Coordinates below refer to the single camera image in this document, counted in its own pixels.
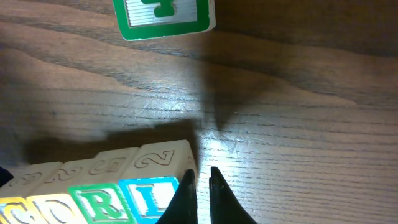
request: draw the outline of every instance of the embossed number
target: embossed number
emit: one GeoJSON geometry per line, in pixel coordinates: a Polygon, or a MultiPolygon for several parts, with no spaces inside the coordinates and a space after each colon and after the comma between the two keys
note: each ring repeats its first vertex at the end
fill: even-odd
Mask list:
{"type": "Polygon", "coordinates": [[[172,161],[173,155],[174,150],[164,151],[162,155],[159,155],[158,153],[145,154],[136,160],[134,166],[139,169],[145,168],[151,161],[162,166],[168,166],[172,161]]]}
{"type": "Polygon", "coordinates": [[[125,160],[126,157],[114,158],[108,161],[104,159],[100,160],[91,167],[88,173],[91,175],[97,175],[102,174],[103,172],[117,172],[125,160]]]}
{"type": "Polygon", "coordinates": [[[36,172],[34,174],[26,174],[20,178],[11,180],[10,183],[8,184],[8,186],[12,187],[19,183],[22,183],[23,185],[27,185],[27,184],[35,182],[36,180],[39,180],[42,175],[43,174],[40,172],[36,172]]]}
{"type": "Polygon", "coordinates": [[[74,178],[75,176],[77,176],[81,171],[83,170],[83,168],[81,167],[75,167],[72,170],[70,170],[70,172],[64,170],[64,169],[59,169],[57,171],[57,173],[48,181],[44,182],[45,184],[49,184],[55,181],[64,181],[64,180],[69,180],[74,178]]]}

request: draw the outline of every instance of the wooden table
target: wooden table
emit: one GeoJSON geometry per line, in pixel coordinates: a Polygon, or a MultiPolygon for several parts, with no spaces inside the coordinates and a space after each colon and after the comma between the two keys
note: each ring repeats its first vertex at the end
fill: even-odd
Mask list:
{"type": "Polygon", "coordinates": [[[397,223],[397,12],[216,0],[211,32],[126,42],[111,0],[1,0],[0,160],[188,139],[200,223],[211,166],[258,223],[397,223]]]}

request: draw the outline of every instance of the green letter block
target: green letter block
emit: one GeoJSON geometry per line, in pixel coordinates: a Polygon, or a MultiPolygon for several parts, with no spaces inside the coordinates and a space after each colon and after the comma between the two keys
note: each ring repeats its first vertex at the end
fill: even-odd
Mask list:
{"type": "Polygon", "coordinates": [[[216,25],[214,0],[113,0],[125,40],[206,32],[216,25]]]}
{"type": "Polygon", "coordinates": [[[135,223],[116,184],[73,186],[69,187],[69,193],[89,224],[135,223]]]}

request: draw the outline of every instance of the green border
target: green border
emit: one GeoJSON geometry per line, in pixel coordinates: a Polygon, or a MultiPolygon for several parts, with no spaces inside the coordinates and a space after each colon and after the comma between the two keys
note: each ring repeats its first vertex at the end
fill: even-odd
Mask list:
{"type": "Polygon", "coordinates": [[[113,0],[113,5],[123,38],[126,40],[137,40],[207,30],[210,25],[209,2],[208,0],[196,0],[196,2],[198,18],[195,22],[180,22],[175,24],[150,25],[144,27],[130,27],[124,0],[113,0]]]}
{"type": "Polygon", "coordinates": [[[109,224],[121,224],[121,223],[136,223],[136,219],[133,217],[132,212],[130,207],[127,204],[126,199],[123,196],[123,193],[121,192],[121,189],[117,184],[93,184],[93,185],[83,185],[83,186],[72,186],[68,188],[70,196],[72,196],[73,200],[77,204],[78,208],[80,209],[80,212],[83,214],[83,216],[86,218],[87,223],[89,224],[98,224],[98,223],[109,223],[109,224]],[[120,204],[123,206],[124,211],[126,212],[127,217],[129,220],[109,220],[109,221],[98,221],[98,222],[93,222],[93,219],[90,217],[90,214],[88,213],[87,209],[84,207],[82,204],[81,200],[79,199],[79,196],[77,196],[76,191],[89,191],[89,190],[101,190],[101,189],[113,189],[116,192],[116,195],[118,196],[118,199],[120,201],[120,204]]]}

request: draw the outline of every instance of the block face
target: block face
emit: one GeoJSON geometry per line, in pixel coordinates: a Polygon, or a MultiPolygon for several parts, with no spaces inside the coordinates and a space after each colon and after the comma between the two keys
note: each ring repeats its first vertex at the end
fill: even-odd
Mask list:
{"type": "Polygon", "coordinates": [[[62,162],[48,162],[27,167],[23,174],[0,188],[0,197],[29,196],[40,184],[58,171],[61,165],[62,162]]]}
{"type": "Polygon", "coordinates": [[[63,183],[68,182],[66,187],[70,185],[117,183],[138,151],[139,148],[117,149],[101,152],[94,159],[83,161],[83,163],[76,161],[74,165],[69,166],[70,172],[78,166],[82,167],[83,170],[79,176],[63,181],[63,183]]]}
{"type": "Polygon", "coordinates": [[[68,193],[71,185],[80,185],[95,159],[83,159],[64,163],[53,176],[38,186],[32,195],[68,193]]]}
{"type": "Polygon", "coordinates": [[[39,211],[21,197],[0,198],[0,223],[43,224],[39,211]]]}
{"type": "Polygon", "coordinates": [[[38,209],[48,224],[87,224],[68,194],[31,196],[26,200],[38,209]]]}
{"type": "Polygon", "coordinates": [[[135,223],[116,184],[73,186],[69,187],[69,193],[89,224],[135,223]]]}
{"type": "Polygon", "coordinates": [[[205,31],[214,17],[208,0],[114,0],[113,4],[126,40],[205,31]]]}
{"type": "Polygon", "coordinates": [[[186,140],[143,145],[120,179],[173,176],[181,179],[185,170],[196,170],[186,140]]]}
{"type": "Polygon", "coordinates": [[[169,206],[178,180],[175,177],[120,180],[119,186],[137,222],[155,224],[169,206]]]}
{"type": "Polygon", "coordinates": [[[131,27],[149,24],[159,25],[177,22],[194,22],[197,20],[197,3],[195,0],[126,0],[126,8],[131,27]],[[165,3],[170,4],[169,2],[172,2],[173,7],[164,6],[165,3]],[[170,16],[157,17],[156,12],[158,11],[156,8],[159,6],[165,8],[164,14],[170,16]]]}

